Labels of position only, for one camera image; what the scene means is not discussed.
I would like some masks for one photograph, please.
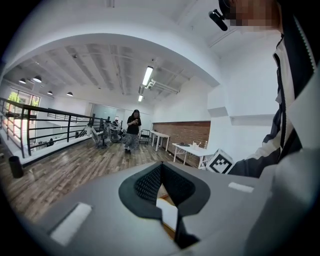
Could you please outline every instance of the black and white jacket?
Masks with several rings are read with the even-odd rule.
[[[302,146],[287,117],[290,105],[307,85],[319,65],[320,40],[314,30],[316,13],[312,6],[278,0],[281,5],[283,35],[273,55],[277,64],[279,110],[273,118],[271,132],[255,154],[237,162],[231,175],[259,178],[263,169],[277,164],[283,157],[299,151]]]

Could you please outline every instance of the white table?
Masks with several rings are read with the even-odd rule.
[[[157,137],[157,140],[156,140],[156,146],[155,146],[155,151],[158,151],[158,145],[159,145],[159,138],[161,138],[161,145],[162,145],[162,140],[163,138],[168,138],[166,140],[166,147],[165,147],[165,151],[168,150],[168,145],[169,145],[169,138],[170,136],[169,135],[166,135],[166,134],[163,134],[163,133],[160,133],[160,132],[157,132],[157,131],[150,131],[152,134],[153,134],[153,138],[152,138],[152,147],[154,146],[154,142],[155,142],[155,137]]]
[[[205,162],[207,162],[207,159],[204,159],[206,156],[211,156],[214,155],[216,151],[213,150],[208,150],[204,149],[202,147],[199,147],[198,149],[194,149],[191,144],[190,146],[180,146],[177,143],[172,143],[172,145],[175,146],[175,151],[174,151],[174,158],[173,161],[176,161],[176,156],[177,155],[184,155],[184,161],[183,164],[186,163],[186,158],[187,158],[187,153],[193,154],[197,157],[200,157],[198,169],[202,169],[205,167]]]

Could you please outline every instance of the window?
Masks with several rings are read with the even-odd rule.
[[[25,105],[31,105],[34,107],[38,107],[39,106],[39,101],[40,101],[40,97],[35,96],[33,94],[21,91],[21,90],[17,90],[14,88],[11,88],[11,93],[9,95],[8,98],[9,101],[13,101],[13,102],[17,102],[20,104],[25,104]],[[10,109],[11,112],[14,112],[16,114],[21,114],[22,109],[19,107],[15,107],[10,105]],[[31,115],[36,116],[37,112],[36,111],[31,111]]]

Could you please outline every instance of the patterned skirt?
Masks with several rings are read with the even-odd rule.
[[[139,136],[138,134],[130,134],[127,133],[125,137],[122,139],[124,143],[124,147],[130,150],[138,150],[139,149]]]

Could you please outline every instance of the trash can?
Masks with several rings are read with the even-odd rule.
[[[15,179],[21,178],[24,175],[24,171],[22,170],[22,165],[18,156],[11,156],[9,158],[9,165],[11,168],[12,176]]]

